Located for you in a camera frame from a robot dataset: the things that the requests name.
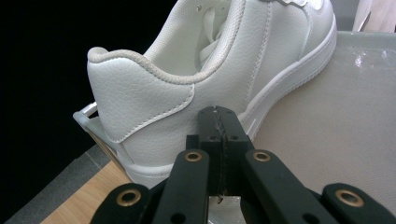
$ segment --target white leather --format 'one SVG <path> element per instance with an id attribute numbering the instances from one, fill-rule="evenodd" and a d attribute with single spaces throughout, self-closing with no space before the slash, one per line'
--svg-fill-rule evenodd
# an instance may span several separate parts
<path id="1" fill-rule="evenodd" d="M 323 0 L 311 0 L 311 1 L 309 1 L 309 5 L 312 8 L 316 9 L 316 10 L 321 9 L 323 4 L 324 4 Z"/>
<path id="2" fill-rule="evenodd" d="M 278 0 L 279 3 L 282 4 L 291 4 L 297 7 L 305 6 L 307 0 Z"/>
<path id="3" fill-rule="evenodd" d="M 89 53 L 88 73 L 106 134 L 127 152 L 119 157 L 128 175 L 148 187 L 169 175 L 186 135 L 197 133 L 197 111 L 228 107 L 246 121 L 246 131 L 254 127 L 250 132 L 255 133 L 260 125 L 242 115 L 263 117 L 277 98 L 317 74 L 332 55 L 329 0 L 319 9 L 309 1 L 297 7 L 234 0 L 218 46 L 200 68 L 203 15 L 217 4 L 230 1 L 178 1 L 144 57 L 127 50 Z M 270 88 L 275 77 L 279 81 Z M 257 99 L 265 88 L 273 96 Z M 256 110 L 256 101 L 265 110 L 247 111 Z"/>

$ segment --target wooden table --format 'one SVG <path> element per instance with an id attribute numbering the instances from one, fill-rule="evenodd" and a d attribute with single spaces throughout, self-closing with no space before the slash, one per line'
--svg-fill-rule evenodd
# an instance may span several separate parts
<path id="1" fill-rule="evenodd" d="M 90 223 L 107 194 L 129 182 L 126 174 L 111 161 L 42 223 Z"/>

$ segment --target white sole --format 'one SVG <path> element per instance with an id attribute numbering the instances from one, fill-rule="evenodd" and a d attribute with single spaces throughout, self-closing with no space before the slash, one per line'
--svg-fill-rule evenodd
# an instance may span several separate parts
<path id="1" fill-rule="evenodd" d="M 251 140 L 255 138 L 266 114 L 278 100 L 315 77 L 327 65 L 335 49 L 336 33 L 333 17 L 332 29 L 323 42 L 299 62 L 277 74 L 248 104 L 247 110 L 238 115 Z"/>

